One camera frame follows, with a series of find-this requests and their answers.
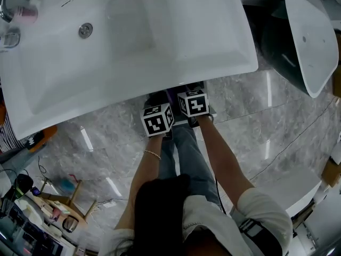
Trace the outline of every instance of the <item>metal drain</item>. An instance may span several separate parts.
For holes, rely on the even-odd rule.
[[[88,38],[92,33],[92,25],[90,23],[85,23],[79,27],[78,35],[82,39]]]

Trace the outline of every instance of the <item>gold bracelet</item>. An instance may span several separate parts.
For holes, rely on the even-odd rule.
[[[145,153],[149,153],[149,154],[152,154],[152,155],[155,155],[159,160],[161,160],[161,157],[157,154],[155,154],[154,152],[152,151],[148,151],[148,150],[144,150]]]

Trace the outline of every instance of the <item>woman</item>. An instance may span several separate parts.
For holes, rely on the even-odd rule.
[[[198,116],[197,121],[218,182],[243,220],[253,219],[260,234],[242,234],[242,227],[221,211],[193,129],[182,125],[173,128],[172,141],[163,141],[162,135],[150,138],[115,228],[111,255],[285,255],[293,231],[290,217],[243,175],[210,118]]]

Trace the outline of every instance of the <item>black hair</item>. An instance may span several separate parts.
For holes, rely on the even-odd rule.
[[[189,184],[190,177],[182,174],[142,185],[135,200],[133,245],[122,255],[185,255],[183,205]]]

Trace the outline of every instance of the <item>black and white cube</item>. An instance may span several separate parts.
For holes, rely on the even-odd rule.
[[[179,93],[180,110],[187,117],[200,116],[209,113],[207,94],[201,89]]]
[[[168,133],[174,124],[174,117],[169,103],[142,110],[141,120],[149,137]]]

